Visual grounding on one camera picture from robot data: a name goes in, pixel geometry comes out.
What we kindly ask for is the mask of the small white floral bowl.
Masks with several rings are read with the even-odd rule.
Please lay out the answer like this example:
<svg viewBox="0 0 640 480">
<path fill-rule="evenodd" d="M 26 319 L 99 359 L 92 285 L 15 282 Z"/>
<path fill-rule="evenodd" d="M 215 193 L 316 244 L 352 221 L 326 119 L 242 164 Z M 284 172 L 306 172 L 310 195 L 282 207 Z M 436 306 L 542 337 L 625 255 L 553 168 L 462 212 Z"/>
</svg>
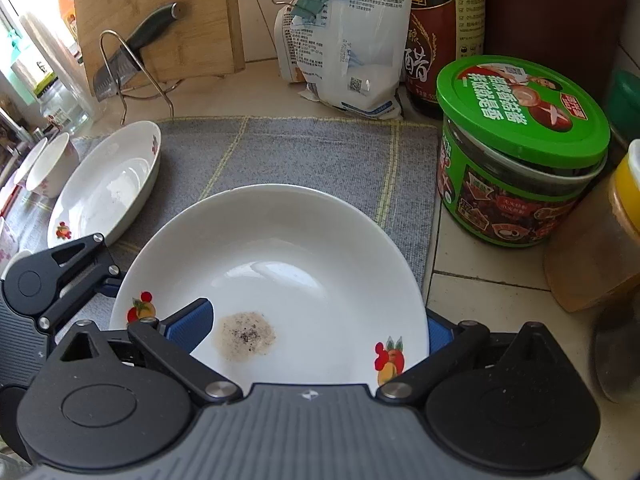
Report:
<svg viewBox="0 0 640 480">
<path fill-rule="evenodd" d="M 79 166 L 78 151 L 70 135 L 59 134 L 42 151 L 26 180 L 26 190 L 47 198 L 57 198 Z"/>
</svg>

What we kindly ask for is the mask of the white plate with fruit print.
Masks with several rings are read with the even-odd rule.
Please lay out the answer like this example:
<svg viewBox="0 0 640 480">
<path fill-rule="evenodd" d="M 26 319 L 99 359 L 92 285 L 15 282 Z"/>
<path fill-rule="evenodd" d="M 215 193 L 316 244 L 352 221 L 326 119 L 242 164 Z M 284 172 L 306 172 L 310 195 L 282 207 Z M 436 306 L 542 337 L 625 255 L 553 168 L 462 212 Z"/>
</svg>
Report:
<svg viewBox="0 0 640 480">
<path fill-rule="evenodd" d="M 62 188 L 49 220 L 47 245 L 93 234 L 113 245 L 151 195 L 161 147 L 160 127 L 149 120 L 126 125 L 98 144 Z"/>
</svg>

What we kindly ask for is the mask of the white plate with pepper stain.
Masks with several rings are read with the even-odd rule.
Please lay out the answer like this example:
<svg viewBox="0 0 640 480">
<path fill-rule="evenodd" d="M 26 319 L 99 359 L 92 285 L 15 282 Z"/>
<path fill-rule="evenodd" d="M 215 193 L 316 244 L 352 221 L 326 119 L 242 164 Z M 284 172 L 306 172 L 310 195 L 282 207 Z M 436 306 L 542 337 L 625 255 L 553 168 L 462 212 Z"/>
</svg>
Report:
<svg viewBox="0 0 640 480">
<path fill-rule="evenodd" d="M 243 390 L 256 382 L 365 384 L 426 358 L 420 289 L 366 214 L 329 194 L 244 186 L 186 208 L 142 248 L 110 325 L 168 318 L 198 298 L 213 326 L 194 356 Z"/>
</svg>

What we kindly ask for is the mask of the yellow cap spice bottle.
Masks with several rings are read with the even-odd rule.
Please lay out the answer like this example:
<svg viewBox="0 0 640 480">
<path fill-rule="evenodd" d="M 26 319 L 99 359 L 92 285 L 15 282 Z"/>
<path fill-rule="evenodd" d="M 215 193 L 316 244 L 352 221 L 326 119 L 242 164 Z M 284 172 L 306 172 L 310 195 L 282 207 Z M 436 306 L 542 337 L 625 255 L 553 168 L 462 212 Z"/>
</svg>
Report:
<svg viewBox="0 0 640 480">
<path fill-rule="evenodd" d="M 605 307 L 639 287 L 639 141 L 554 232 L 544 276 L 567 312 Z"/>
</svg>

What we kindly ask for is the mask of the grey checked cloth mat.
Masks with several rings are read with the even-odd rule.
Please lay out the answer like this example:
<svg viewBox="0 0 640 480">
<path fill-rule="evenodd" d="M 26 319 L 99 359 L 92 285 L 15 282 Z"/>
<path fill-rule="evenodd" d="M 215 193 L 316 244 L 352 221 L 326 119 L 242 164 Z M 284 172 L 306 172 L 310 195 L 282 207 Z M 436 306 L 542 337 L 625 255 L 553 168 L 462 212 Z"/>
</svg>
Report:
<svg viewBox="0 0 640 480">
<path fill-rule="evenodd" d="M 215 118 L 164 122 L 160 132 L 160 172 L 151 195 L 109 249 L 122 283 L 145 244 L 186 208 L 235 188 L 283 184 L 329 194 L 366 214 L 405 257 L 422 294 L 435 212 L 434 127 Z M 68 322 L 89 320 L 114 330 L 117 295 L 94 295 Z"/>
</svg>

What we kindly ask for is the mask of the glass jar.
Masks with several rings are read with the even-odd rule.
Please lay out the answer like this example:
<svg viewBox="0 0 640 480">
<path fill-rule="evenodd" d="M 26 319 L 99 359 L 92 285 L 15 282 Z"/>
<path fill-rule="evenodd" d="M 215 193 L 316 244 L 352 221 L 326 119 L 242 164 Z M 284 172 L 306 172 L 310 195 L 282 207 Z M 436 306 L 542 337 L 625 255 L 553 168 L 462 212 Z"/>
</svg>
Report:
<svg viewBox="0 0 640 480">
<path fill-rule="evenodd" d="M 80 133 L 91 119 L 64 84 L 53 79 L 38 96 L 40 112 L 47 122 L 70 136 Z"/>
</svg>

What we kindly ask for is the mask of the green lid sauce tub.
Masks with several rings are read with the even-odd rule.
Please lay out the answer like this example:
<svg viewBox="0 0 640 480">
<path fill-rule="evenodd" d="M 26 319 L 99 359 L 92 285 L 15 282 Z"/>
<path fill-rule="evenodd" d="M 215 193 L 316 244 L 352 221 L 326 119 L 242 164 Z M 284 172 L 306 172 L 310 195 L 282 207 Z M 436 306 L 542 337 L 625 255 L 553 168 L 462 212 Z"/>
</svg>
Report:
<svg viewBox="0 0 640 480">
<path fill-rule="evenodd" d="M 610 126 L 583 88 L 540 64 L 475 55 L 436 81 L 437 183 L 454 220 L 485 242 L 545 240 L 602 171 Z"/>
</svg>

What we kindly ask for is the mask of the white plastic food bag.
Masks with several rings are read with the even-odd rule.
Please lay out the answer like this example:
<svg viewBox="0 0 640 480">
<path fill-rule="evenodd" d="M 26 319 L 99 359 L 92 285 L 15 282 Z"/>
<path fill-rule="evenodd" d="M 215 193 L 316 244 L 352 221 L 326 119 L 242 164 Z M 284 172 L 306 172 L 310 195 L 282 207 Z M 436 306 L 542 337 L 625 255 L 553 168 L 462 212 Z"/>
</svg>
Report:
<svg viewBox="0 0 640 480">
<path fill-rule="evenodd" d="M 368 119 L 401 115 L 396 99 L 411 0 L 321 1 L 311 16 L 295 15 L 290 32 L 306 89 L 303 98 Z"/>
</svg>

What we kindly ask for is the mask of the bamboo cutting board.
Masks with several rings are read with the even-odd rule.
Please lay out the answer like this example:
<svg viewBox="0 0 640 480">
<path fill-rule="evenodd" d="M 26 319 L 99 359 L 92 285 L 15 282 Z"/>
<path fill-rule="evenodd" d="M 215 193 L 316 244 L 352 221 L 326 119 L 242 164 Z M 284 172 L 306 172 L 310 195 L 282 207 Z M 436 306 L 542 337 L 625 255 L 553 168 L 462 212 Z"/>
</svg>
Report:
<svg viewBox="0 0 640 480">
<path fill-rule="evenodd" d="M 125 40 L 156 80 L 245 67 L 238 0 L 74 0 L 88 81 Z"/>
</svg>

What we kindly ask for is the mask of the green cap bottle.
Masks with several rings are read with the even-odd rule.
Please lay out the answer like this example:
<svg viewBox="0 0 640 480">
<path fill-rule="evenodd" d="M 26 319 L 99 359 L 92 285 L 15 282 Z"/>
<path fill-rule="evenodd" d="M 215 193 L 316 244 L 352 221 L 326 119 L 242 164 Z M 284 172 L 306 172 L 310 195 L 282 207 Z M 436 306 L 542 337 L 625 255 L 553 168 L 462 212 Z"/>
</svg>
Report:
<svg viewBox="0 0 640 480">
<path fill-rule="evenodd" d="M 640 136 L 640 79 L 628 70 L 614 70 L 604 111 L 616 136 L 631 144 Z"/>
</svg>

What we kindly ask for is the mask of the dark vinegar bottle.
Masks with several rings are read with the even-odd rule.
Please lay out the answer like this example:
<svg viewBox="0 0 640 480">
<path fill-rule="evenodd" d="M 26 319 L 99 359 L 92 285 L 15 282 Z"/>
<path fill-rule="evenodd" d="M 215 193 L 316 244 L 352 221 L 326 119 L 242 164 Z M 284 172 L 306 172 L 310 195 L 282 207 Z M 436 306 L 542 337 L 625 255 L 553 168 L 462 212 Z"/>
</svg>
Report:
<svg viewBox="0 0 640 480">
<path fill-rule="evenodd" d="M 420 114 L 441 118 L 436 80 L 449 63 L 483 52 L 485 0 L 411 0 L 404 54 L 407 96 Z"/>
</svg>

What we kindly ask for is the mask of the small white packet with clip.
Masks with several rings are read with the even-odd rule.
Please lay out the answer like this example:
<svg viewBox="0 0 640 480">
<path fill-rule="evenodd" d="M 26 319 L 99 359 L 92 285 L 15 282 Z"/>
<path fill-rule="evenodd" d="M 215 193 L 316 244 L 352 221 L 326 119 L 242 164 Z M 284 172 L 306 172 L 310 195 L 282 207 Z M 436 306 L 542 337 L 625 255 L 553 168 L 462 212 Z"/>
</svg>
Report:
<svg viewBox="0 0 640 480">
<path fill-rule="evenodd" d="M 288 84 L 301 84 L 305 81 L 305 77 L 297 64 L 295 41 L 291 32 L 293 0 L 271 1 L 279 8 L 273 25 L 273 40 L 276 46 L 280 76 Z"/>
</svg>

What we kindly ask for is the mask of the black handled kitchen knife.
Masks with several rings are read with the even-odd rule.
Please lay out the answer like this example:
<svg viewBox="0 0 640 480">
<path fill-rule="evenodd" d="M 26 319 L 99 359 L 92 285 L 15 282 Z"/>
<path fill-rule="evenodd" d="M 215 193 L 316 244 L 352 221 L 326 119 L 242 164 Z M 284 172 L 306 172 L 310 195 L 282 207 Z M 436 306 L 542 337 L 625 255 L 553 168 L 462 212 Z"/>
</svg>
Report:
<svg viewBox="0 0 640 480">
<path fill-rule="evenodd" d="M 137 26 L 125 40 L 126 43 L 142 61 L 141 50 L 160 38 L 170 25 L 180 20 L 183 11 L 183 5 L 180 2 L 172 2 L 160 6 Z M 111 62 L 114 74 L 121 76 L 123 82 L 128 82 L 132 79 L 134 64 L 129 63 L 125 55 L 125 50 L 119 46 L 108 60 Z M 103 65 L 93 76 L 94 95 L 99 102 L 115 95 L 115 86 L 112 84 L 111 78 L 107 76 L 107 71 Z"/>
</svg>

